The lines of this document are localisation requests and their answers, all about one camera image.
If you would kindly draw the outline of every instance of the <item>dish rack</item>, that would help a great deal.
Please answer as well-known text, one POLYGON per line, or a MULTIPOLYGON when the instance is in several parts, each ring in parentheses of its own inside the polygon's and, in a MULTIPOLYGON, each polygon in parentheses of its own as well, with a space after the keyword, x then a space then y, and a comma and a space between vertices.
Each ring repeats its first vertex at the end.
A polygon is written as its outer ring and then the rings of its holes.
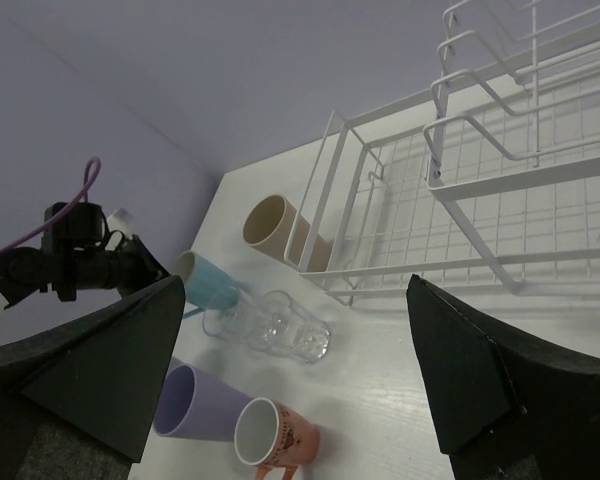
POLYGON ((453 2, 433 102, 409 110, 430 123, 365 141, 371 127, 334 112, 298 209, 305 248, 293 265, 289 242, 287 263, 348 305, 403 295, 412 273, 456 293, 600 294, 600 3, 543 26, 547 7, 561 5, 453 2), (469 8, 493 28, 463 29, 469 8), (467 45, 489 65, 454 68, 467 45), (319 232, 331 259, 308 272, 319 232))

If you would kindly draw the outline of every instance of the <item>transparent plastic cup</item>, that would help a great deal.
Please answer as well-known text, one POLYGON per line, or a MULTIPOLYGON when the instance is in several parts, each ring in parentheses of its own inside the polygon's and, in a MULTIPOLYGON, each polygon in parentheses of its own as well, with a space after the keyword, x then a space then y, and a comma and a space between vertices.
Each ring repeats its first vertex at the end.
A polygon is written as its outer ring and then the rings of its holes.
POLYGON ((206 310, 202 325, 209 336, 302 363, 324 357, 331 339, 325 322, 280 290, 259 299, 240 291, 235 306, 206 310))

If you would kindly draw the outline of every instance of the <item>white table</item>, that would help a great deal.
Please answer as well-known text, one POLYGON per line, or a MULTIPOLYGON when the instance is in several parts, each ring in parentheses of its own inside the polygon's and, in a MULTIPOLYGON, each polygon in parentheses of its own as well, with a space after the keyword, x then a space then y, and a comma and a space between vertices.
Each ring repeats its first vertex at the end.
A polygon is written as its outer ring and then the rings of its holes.
MULTIPOLYGON (((317 143, 308 144, 225 175, 193 249, 249 284, 253 293, 286 290, 327 321, 333 332, 327 356, 303 366, 250 352, 207 337, 199 316, 183 322, 174 354, 249 395, 280 400, 320 426, 321 453, 314 466, 296 475, 298 480, 451 479, 449 460, 438 450, 405 299, 343 307, 242 240, 247 214, 265 196, 282 193, 299 204, 317 149, 317 143)), ((547 340, 600 357, 600 300, 509 295, 463 300, 547 340)), ((152 432, 142 463, 129 478, 253 477, 254 469, 238 462, 231 444, 159 438, 152 432)), ((272 473, 267 478, 280 477, 272 473)))

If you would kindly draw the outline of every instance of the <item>pink mug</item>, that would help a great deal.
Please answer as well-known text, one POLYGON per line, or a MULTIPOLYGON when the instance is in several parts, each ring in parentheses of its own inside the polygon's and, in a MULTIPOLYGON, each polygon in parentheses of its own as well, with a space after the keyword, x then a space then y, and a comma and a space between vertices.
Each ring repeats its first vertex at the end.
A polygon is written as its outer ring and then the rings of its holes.
POLYGON ((256 480, 284 468, 291 480, 301 465, 316 458, 320 432, 299 413, 268 398, 255 398, 242 410, 234 435, 240 461, 257 466, 256 480))

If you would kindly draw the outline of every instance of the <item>light blue cup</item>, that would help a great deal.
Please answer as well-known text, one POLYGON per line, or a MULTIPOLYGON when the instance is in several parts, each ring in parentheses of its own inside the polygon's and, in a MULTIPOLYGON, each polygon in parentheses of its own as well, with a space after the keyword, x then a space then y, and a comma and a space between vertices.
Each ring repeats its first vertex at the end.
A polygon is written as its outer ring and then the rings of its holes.
POLYGON ((233 279, 198 253, 184 252, 176 259, 171 273, 182 278, 187 302, 198 307, 185 313, 182 318, 205 310, 228 309, 238 303, 238 291, 229 288, 236 286, 233 279))

